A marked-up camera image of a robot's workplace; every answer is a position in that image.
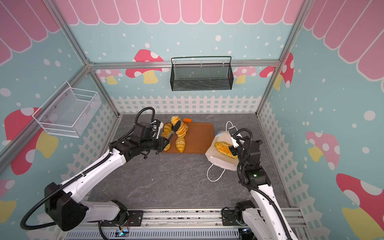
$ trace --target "white rope handle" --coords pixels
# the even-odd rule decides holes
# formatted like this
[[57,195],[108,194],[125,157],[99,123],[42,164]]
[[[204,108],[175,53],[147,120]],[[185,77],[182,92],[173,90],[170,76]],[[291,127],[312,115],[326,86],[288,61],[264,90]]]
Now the white rope handle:
[[210,180],[209,177],[208,177],[208,172],[209,172],[209,170],[211,169],[211,167],[212,167],[213,165],[214,165],[214,164],[212,163],[212,165],[208,168],[208,171],[207,171],[207,178],[208,178],[208,180],[211,181],[211,182],[216,182],[217,180],[219,180],[219,179],[221,178],[221,176],[222,176],[223,173],[225,172],[225,169],[223,170],[223,172],[221,173],[221,175],[220,175],[220,177],[219,177],[218,179],[216,179],[216,180]]
[[225,131],[228,131],[227,126],[228,126],[228,123],[229,123],[229,122],[232,124],[232,127],[233,127],[233,123],[232,123],[231,121],[228,121],[228,122],[225,124]]

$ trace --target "white mesh basket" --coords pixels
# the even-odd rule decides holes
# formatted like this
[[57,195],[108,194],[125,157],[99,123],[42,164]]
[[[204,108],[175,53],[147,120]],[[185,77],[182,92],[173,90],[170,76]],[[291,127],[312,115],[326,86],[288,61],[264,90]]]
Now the white mesh basket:
[[32,116],[46,133],[80,137],[99,109],[101,100],[98,92],[69,86],[40,113],[44,105]]

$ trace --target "brown tray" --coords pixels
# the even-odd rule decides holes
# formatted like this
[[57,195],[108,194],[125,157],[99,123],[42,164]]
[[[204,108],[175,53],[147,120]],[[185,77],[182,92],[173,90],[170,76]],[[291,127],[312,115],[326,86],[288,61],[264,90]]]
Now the brown tray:
[[[185,149],[183,153],[205,153],[215,138],[212,123],[185,122],[188,125],[187,134],[184,136]],[[170,140],[170,148],[164,152],[181,153],[175,146],[177,134]]]

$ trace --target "dark marble surface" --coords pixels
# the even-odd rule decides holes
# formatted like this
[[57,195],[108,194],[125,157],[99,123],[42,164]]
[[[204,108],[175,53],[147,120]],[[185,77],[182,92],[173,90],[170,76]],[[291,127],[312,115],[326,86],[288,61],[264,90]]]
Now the dark marble surface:
[[[267,172],[280,207],[288,207],[283,188],[265,144],[255,114],[178,114],[181,119],[191,118],[193,122],[210,122],[215,134],[225,130],[227,121],[238,129],[248,128],[254,140],[263,140],[260,146],[261,165]],[[156,114],[155,118],[169,122],[172,115]],[[135,115],[124,115],[116,132],[120,137],[128,132]],[[149,122],[150,115],[142,114],[139,121]],[[147,159],[135,157],[116,169],[96,185],[88,201],[110,201],[117,199],[128,208],[158,207],[234,207],[236,202],[252,200],[247,189],[238,183],[235,171],[226,170],[217,182],[207,179],[211,163],[204,154],[172,154],[151,152]],[[222,169],[213,166],[209,171],[211,179],[217,179]]]

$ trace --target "wire basket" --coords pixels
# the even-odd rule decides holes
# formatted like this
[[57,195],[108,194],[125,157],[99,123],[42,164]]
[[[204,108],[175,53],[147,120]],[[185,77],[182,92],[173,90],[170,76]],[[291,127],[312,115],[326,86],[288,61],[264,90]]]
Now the wire basket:
[[80,137],[99,109],[101,99],[98,92],[69,86],[41,111],[45,104],[32,116],[46,133]]
[[231,90],[231,59],[230,56],[171,58],[172,91]]

